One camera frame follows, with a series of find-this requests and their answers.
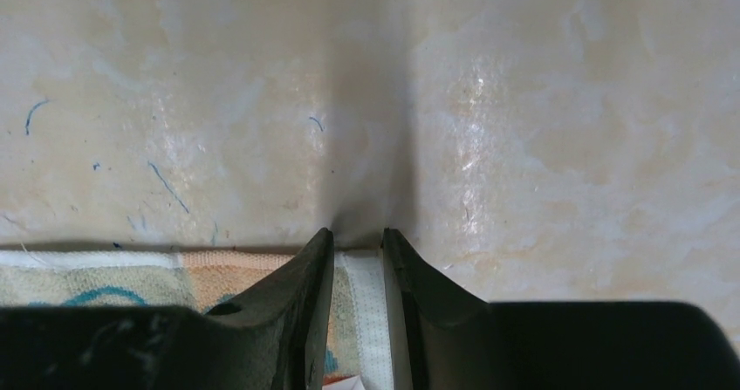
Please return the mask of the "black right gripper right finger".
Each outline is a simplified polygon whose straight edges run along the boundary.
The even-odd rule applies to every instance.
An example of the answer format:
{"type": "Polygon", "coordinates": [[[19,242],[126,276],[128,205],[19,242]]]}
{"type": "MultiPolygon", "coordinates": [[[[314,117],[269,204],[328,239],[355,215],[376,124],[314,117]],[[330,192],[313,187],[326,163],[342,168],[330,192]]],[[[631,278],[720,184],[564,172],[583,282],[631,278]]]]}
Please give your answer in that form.
{"type": "Polygon", "coordinates": [[[382,236],[398,389],[736,389],[739,358],[702,309],[670,301],[489,303],[382,236]]]}

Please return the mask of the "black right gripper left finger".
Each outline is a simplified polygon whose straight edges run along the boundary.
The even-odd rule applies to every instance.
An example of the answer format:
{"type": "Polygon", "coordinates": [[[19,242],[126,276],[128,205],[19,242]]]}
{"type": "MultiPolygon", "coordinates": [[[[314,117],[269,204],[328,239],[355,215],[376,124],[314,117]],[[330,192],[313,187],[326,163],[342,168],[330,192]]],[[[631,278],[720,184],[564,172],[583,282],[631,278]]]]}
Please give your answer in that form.
{"type": "Polygon", "coordinates": [[[206,313],[184,306],[8,307],[4,389],[319,389],[334,241],[206,313]]]}

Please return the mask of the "patterned teal yellow towel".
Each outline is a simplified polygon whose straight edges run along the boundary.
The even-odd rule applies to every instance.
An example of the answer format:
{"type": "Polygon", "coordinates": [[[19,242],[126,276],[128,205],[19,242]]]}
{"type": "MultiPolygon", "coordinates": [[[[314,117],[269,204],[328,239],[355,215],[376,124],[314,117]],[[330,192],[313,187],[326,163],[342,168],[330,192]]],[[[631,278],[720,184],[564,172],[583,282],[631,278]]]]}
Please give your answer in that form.
{"type": "MultiPolygon", "coordinates": [[[[205,312],[289,261],[235,250],[1,252],[1,303],[38,305],[178,304],[205,312]]],[[[358,376],[366,389],[392,389],[387,307],[380,256],[336,253],[327,352],[328,381],[358,376]]]]}

